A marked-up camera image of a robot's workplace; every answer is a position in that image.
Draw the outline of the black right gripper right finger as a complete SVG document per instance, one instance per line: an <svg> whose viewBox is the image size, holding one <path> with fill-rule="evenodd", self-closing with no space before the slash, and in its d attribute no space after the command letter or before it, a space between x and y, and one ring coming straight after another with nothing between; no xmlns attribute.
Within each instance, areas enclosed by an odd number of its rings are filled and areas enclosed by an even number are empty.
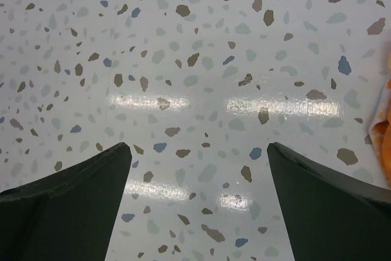
<svg viewBox="0 0 391 261"><path fill-rule="evenodd" d="M295 260L390 260L390 190L278 142L267 154Z"/></svg>

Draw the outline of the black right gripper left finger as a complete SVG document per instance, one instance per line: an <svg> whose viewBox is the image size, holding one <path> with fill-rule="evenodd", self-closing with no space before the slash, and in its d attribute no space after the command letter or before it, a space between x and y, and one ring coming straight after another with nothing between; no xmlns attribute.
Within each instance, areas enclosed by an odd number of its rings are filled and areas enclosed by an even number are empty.
<svg viewBox="0 0 391 261"><path fill-rule="evenodd" d="M1 260L104 260L131 167L124 142L1 193Z"/></svg>

